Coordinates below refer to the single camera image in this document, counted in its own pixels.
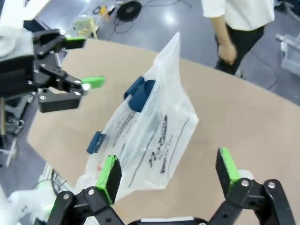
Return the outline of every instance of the person's hand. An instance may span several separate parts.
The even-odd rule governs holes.
[[[220,45],[218,49],[218,54],[219,57],[229,65],[232,65],[234,63],[238,55],[235,46],[231,43],[228,43],[226,45]]]

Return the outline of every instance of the yellow object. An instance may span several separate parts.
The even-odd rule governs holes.
[[[88,37],[93,33],[94,38],[97,38],[97,29],[98,27],[95,24],[95,21],[92,17],[87,17],[87,19],[78,20],[74,24],[74,30],[79,36]]]
[[[107,12],[107,8],[105,6],[101,7],[100,12],[99,12],[100,15],[103,15],[106,12]]]

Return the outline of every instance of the robotic arm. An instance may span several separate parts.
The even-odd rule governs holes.
[[[59,67],[55,53],[81,48],[85,39],[67,38],[59,30],[24,32],[25,0],[6,0],[0,18],[0,98],[36,92],[41,112],[75,109],[91,87],[103,77],[79,80]],[[63,91],[54,94],[49,88]]]
[[[121,179],[119,161],[108,158],[103,171],[95,187],[89,187],[77,195],[59,193],[47,225],[83,225],[90,216],[95,216],[101,225],[124,225],[110,206],[114,203]],[[226,148],[218,149],[216,171],[225,201],[210,220],[195,217],[141,219],[129,225],[233,225],[243,209],[253,210],[261,225],[296,224],[278,180],[259,184],[255,180],[241,178]]]

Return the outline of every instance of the green gripper pad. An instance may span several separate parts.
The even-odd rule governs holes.
[[[122,171],[117,156],[108,156],[96,183],[96,188],[105,194],[110,205],[114,204],[116,200],[121,177]]]
[[[216,171],[226,197],[234,184],[240,180],[239,171],[227,148],[219,148],[217,151]]]

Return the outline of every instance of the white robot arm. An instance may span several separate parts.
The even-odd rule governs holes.
[[[34,190],[15,191],[9,198],[6,198],[0,185],[0,224],[21,225],[19,220],[27,213],[34,213],[38,219],[46,221],[55,198],[51,185]]]

